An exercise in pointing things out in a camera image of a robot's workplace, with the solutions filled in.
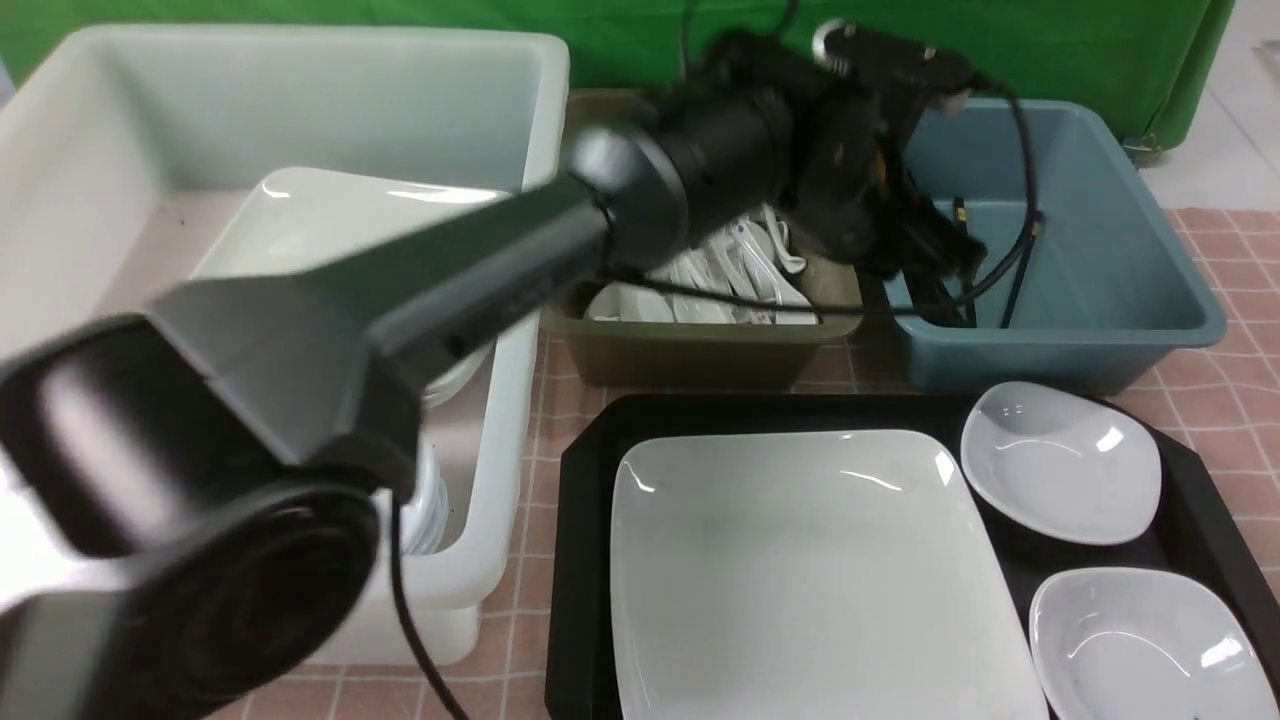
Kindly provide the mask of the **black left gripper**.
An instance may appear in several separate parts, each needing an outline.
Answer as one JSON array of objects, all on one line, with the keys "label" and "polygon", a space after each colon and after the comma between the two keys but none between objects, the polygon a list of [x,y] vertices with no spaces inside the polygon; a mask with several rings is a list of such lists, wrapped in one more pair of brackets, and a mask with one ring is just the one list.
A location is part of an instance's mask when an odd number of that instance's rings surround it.
[{"label": "black left gripper", "polygon": [[797,126],[797,174],[785,217],[810,252],[887,281],[908,274],[973,275],[986,245],[936,209],[905,159],[925,111],[966,91],[840,79]]}]

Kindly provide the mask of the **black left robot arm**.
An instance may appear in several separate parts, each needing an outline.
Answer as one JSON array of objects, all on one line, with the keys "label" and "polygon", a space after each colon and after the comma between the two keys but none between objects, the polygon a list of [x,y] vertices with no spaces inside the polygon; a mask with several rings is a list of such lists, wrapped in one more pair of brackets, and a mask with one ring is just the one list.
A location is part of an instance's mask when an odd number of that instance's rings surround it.
[{"label": "black left robot arm", "polygon": [[589,281],[760,205],[867,274],[986,249],[854,81],[704,79],[582,127],[535,190],[319,266],[192,281],[3,365],[3,716],[201,719],[308,660],[417,478],[428,384]]}]

